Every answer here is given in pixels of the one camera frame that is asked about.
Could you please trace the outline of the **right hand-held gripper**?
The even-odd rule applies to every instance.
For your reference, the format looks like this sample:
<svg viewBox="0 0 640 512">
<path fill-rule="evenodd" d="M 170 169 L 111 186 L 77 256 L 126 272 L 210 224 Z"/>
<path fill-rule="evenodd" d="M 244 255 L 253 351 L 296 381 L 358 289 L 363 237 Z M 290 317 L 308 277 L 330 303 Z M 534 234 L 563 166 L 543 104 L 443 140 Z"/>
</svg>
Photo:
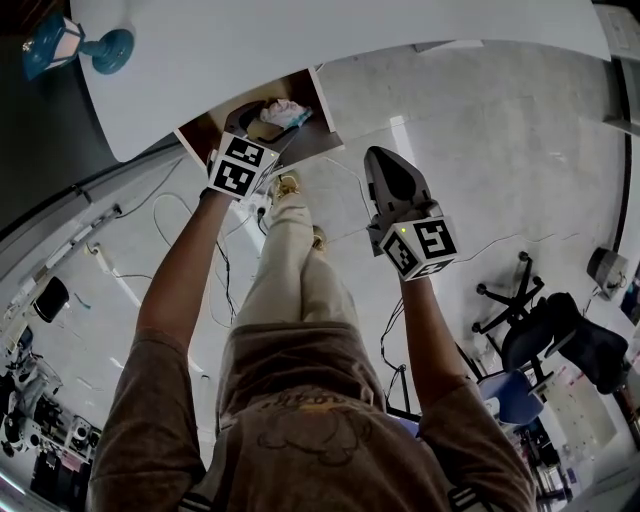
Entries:
<svg viewBox="0 0 640 512">
<path fill-rule="evenodd" d="M 439 204 L 427 201 L 407 212 L 408 202 L 429 197 L 422 173 L 381 146 L 368 148 L 364 167 L 370 198 L 379 214 L 367 227 L 374 255 L 386 256 L 402 281 L 429 277 L 453 263 L 458 244 L 451 218 Z M 380 216 L 383 214 L 404 215 L 389 222 L 388 216 Z"/>
</svg>

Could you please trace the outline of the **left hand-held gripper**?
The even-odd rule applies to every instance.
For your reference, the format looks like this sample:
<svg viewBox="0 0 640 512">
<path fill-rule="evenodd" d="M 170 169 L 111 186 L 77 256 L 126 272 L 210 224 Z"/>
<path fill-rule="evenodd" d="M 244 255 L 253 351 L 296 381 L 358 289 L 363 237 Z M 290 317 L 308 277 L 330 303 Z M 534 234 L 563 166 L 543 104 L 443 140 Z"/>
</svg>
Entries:
<svg viewBox="0 0 640 512">
<path fill-rule="evenodd" d="M 246 103 L 226 118 L 224 133 L 215 158 L 210 161 L 208 187 L 236 200 L 249 197 L 267 178 L 279 154 L 271 149 L 286 149 L 296 138 L 300 125 L 294 124 L 263 145 L 237 135 L 247 135 L 254 119 L 260 116 L 265 101 Z"/>
</svg>

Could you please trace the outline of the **clear plastic bag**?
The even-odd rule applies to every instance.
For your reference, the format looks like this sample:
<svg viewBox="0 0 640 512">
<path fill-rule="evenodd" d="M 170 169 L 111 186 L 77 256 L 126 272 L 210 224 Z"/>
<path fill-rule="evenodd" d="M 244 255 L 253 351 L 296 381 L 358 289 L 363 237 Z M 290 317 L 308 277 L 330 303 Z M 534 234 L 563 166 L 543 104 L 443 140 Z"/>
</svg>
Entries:
<svg viewBox="0 0 640 512">
<path fill-rule="evenodd" d="M 302 126 L 311 115 L 312 109 L 310 107 L 301 106 L 288 99 L 277 99 L 261 109 L 259 118 L 262 122 L 287 130 Z"/>
</svg>

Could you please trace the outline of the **wooden drawer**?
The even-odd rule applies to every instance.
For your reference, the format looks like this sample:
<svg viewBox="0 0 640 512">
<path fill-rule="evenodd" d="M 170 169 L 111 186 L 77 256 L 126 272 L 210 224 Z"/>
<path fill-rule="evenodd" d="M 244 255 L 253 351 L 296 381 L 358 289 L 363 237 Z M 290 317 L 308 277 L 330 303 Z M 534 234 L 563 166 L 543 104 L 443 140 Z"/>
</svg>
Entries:
<svg viewBox="0 0 640 512">
<path fill-rule="evenodd" d="M 292 100 L 312 111 L 281 156 L 281 167 L 294 167 L 343 146 L 315 67 L 265 83 L 217 105 L 177 128 L 175 135 L 199 167 L 205 169 L 210 152 L 219 147 L 226 117 L 232 110 L 258 100 L 271 103 L 277 99 Z"/>
</svg>

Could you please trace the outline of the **person's left forearm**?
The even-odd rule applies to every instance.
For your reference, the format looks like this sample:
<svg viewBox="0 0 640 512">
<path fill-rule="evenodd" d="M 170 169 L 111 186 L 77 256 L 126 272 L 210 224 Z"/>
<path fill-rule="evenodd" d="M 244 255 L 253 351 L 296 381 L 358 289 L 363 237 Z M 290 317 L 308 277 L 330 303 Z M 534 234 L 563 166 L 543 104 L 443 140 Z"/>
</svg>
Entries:
<svg viewBox="0 0 640 512">
<path fill-rule="evenodd" d="M 218 234 L 231 202 L 221 192 L 204 193 L 151 281 L 137 318 L 138 334 L 154 331 L 188 352 Z"/>
</svg>

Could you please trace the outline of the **person's right forearm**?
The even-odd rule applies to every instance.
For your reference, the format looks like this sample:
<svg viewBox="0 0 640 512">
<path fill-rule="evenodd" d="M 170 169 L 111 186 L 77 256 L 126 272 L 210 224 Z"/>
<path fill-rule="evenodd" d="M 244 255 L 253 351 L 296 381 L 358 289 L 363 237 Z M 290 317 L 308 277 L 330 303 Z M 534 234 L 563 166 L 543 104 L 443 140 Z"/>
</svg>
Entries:
<svg viewBox="0 0 640 512">
<path fill-rule="evenodd" d="M 413 383 L 420 406 L 426 409 L 460 387 L 467 372 L 431 280 L 401 281 L 400 288 Z"/>
</svg>

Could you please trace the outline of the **white socket strip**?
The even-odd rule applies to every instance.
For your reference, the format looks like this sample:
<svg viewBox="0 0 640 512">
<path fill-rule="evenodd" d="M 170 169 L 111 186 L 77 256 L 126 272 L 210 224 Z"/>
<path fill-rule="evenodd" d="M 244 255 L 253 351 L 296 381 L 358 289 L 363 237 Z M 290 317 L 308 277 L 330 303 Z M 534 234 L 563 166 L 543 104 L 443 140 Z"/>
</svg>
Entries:
<svg viewBox="0 0 640 512">
<path fill-rule="evenodd" d="M 251 196 L 240 201 L 241 208 L 256 221 L 269 213 L 272 206 L 272 197 L 266 192 L 254 192 Z"/>
</svg>

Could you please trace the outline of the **white desk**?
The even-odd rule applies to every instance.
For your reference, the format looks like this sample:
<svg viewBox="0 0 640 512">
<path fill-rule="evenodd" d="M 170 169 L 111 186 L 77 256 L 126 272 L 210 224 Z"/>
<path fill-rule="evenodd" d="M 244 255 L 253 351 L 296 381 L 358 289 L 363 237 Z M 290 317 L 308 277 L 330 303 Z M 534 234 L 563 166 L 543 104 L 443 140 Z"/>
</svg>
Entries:
<svg viewBox="0 0 640 512">
<path fill-rule="evenodd" d="M 610 58 L 591 0 L 69 0 L 88 36 L 134 34 L 115 75 L 81 62 L 106 141 L 127 162 L 208 109 L 327 61 L 450 40 Z"/>
</svg>

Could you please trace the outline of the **person's beige trousers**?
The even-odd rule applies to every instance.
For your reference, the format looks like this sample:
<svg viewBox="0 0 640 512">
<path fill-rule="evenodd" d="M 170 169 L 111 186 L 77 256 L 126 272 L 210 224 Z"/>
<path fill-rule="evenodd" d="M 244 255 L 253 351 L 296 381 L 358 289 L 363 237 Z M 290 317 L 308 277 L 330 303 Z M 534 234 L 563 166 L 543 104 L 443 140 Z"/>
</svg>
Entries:
<svg viewBox="0 0 640 512">
<path fill-rule="evenodd" d="M 234 327 L 338 322 L 356 327 L 355 304 L 323 252 L 312 247 L 309 209 L 299 193 L 278 199 L 255 280 Z"/>
</svg>

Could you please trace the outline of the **white power strip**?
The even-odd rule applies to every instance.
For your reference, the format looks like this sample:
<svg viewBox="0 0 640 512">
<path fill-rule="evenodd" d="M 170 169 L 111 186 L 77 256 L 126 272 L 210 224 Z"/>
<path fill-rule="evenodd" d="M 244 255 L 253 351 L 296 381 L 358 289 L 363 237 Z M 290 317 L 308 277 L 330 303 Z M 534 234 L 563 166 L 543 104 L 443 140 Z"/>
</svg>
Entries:
<svg viewBox="0 0 640 512">
<path fill-rule="evenodd" d="M 87 244 L 86 251 L 96 259 L 101 271 L 115 280 L 116 284 L 122 289 L 133 305 L 136 308 L 140 308 L 141 300 L 127 284 L 125 277 L 119 273 L 112 261 L 106 256 L 101 246 L 98 243 L 94 245 Z"/>
</svg>

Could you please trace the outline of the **blue lantern lamp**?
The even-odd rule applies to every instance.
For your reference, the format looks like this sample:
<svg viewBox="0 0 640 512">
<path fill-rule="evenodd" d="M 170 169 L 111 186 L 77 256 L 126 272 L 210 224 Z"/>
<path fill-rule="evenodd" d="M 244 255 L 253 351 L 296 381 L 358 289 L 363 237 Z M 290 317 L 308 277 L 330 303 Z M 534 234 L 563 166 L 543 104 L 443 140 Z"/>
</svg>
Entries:
<svg viewBox="0 0 640 512">
<path fill-rule="evenodd" d="M 87 40 L 79 23 L 54 12 L 22 44 L 23 70 L 26 79 L 31 81 L 85 54 L 98 73 L 111 75 L 128 62 L 133 49 L 134 35 L 127 29 L 111 30 L 97 41 Z"/>
</svg>

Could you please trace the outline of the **white refrigerator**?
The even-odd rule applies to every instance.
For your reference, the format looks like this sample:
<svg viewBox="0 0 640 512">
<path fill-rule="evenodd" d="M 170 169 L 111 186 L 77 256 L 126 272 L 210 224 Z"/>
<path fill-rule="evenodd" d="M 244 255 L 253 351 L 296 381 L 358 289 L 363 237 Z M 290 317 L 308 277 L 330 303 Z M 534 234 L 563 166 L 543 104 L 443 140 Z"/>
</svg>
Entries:
<svg viewBox="0 0 640 512">
<path fill-rule="evenodd" d="M 73 221 L 125 209 L 136 186 L 161 178 L 186 151 L 169 135 L 116 160 L 97 120 L 79 63 L 29 82 L 20 37 L 0 37 L 0 301 Z"/>
</svg>

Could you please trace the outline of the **black office chair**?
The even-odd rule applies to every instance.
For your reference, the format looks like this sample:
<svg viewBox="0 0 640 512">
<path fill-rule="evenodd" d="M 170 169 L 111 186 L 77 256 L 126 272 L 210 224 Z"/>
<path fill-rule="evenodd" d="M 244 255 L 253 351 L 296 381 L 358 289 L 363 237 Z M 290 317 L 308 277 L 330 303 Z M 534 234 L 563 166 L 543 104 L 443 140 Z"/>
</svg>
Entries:
<svg viewBox="0 0 640 512">
<path fill-rule="evenodd" d="M 512 373 L 531 368 L 536 381 L 529 391 L 542 393 L 553 374 L 543 371 L 539 356 L 548 358 L 558 353 L 575 365 L 600 394 L 612 394 L 622 388 L 630 369 L 626 358 L 628 342 L 587 319 L 566 292 L 541 297 L 533 304 L 545 283 L 532 273 L 533 259 L 527 252 L 520 252 L 518 258 L 525 267 L 515 295 L 493 292 L 484 283 L 476 286 L 478 295 L 506 307 L 488 323 L 472 325 L 473 333 L 486 337 L 498 326 L 509 325 L 500 346 L 489 340 L 501 358 L 502 370 Z"/>
</svg>

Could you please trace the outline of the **grey round device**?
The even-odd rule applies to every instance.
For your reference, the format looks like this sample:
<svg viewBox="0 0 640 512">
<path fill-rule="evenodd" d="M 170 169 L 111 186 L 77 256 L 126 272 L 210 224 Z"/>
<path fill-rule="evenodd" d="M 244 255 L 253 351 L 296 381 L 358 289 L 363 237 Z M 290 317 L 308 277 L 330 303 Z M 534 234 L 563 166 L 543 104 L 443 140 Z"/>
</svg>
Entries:
<svg viewBox="0 0 640 512">
<path fill-rule="evenodd" d="M 626 286 L 627 267 L 628 260 L 625 257 L 614 250 L 598 247 L 588 262 L 587 274 L 599 287 L 599 295 L 611 301 Z"/>
</svg>

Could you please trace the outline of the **blue chair seat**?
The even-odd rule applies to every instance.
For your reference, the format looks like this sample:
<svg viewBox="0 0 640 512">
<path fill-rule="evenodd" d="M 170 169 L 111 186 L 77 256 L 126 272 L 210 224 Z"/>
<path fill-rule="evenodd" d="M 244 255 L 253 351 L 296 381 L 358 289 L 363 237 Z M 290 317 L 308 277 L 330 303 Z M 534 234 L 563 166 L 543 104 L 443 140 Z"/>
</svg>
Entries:
<svg viewBox="0 0 640 512">
<path fill-rule="evenodd" d="M 484 401 L 498 402 L 500 422 L 524 426 L 533 422 L 543 410 L 540 398 L 530 392 L 529 380 L 520 370 L 487 376 L 478 382 Z"/>
</svg>

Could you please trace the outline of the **person's brown shirt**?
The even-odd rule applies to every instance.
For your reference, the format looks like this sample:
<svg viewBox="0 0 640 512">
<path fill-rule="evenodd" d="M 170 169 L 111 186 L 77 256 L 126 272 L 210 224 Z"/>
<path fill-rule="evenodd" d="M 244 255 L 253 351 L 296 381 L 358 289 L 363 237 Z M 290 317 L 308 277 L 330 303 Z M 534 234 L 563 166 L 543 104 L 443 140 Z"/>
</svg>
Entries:
<svg viewBox="0 0 640 512">
<path fill-rule="evenodd" d="M 137 333 L 93 463 L 93 512 L 451 512 L 467 489 L 535 512 L 530 472 L 476 386 L 426 408 L 411 433 L 386 413 L 350 325 L 239 328 L 221 373 L 204 465 L 186 353 Z"/>
</svg>

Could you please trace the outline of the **white bookcase cabinet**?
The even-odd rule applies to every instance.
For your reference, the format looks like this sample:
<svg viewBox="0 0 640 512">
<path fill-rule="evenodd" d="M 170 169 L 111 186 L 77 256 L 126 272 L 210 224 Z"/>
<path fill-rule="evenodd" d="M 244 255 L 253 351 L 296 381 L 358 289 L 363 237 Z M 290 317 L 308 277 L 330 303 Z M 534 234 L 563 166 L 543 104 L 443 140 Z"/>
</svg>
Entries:
<svg viewBox="0 0 640 512">
<path fill-rule="evenodd" d="M 613 59 L 620 65 L 619 84 L 627 99 L 627 113 L 606 121 L 626 134 L 640 138 L 640 21 L 623 6 L 597 3 L 600 19 Z"/>
</svg>

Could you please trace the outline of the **black bucket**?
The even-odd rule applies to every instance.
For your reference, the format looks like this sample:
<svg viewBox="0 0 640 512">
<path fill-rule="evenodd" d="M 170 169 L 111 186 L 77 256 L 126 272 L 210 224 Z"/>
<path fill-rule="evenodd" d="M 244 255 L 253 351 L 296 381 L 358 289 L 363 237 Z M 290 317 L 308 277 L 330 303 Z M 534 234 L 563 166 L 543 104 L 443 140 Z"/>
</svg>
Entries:
<svg viewBox="0 0 640 512">
<path fill-rule="evenodd" d="M 34 301 L 33 308 L 44 322 L 52 323 L 68 301 L 69 292 L 65 284 L 58 277 L 52 277 Z"/>
</svg>

